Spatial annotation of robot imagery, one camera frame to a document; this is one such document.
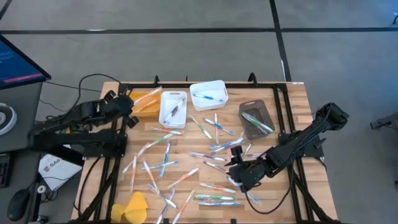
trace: computer mouse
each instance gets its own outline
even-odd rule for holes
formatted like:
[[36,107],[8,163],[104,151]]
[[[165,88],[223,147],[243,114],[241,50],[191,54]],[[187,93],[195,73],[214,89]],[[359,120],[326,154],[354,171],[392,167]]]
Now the computer mouse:
[[27,203],[30,198],[28,189],[18,190],[8,203],[7,216],[10,221],[16,222],[24,217]]

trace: gray floor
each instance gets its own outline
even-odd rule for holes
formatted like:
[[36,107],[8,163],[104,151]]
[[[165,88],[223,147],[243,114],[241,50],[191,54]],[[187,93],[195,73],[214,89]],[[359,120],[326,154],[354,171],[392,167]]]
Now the gray floor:
[[[0,7],[5,0],[0,0]],[[282,27],[389,27],[393,0],[277,0]],[[134,29],[176,27],[272,27],[268,1],[250,0],[13,0],[2,30]],[[120,80],[283,81],[275,34],[106,34],[7,35],[53,76],[77,86],[101,72]],[[329,101],[350,115],[341,131],[326,133],[330,186],[340,220],[396,223],[398,139],[391,129],[370,130],[369,122],[398,111],[398,33],[283,34],[293,81],[305,82],[312,110]],[[105,79],[84,82],[101,89]],[[76,91],[43,86],[42,99],[67,109]],[[99,97],[85,91],[82,100]],[[37,119],[56,110],[39,105]],[[78,178],[60,189],[59,199],[41,206],[53,222],[70,218]]]

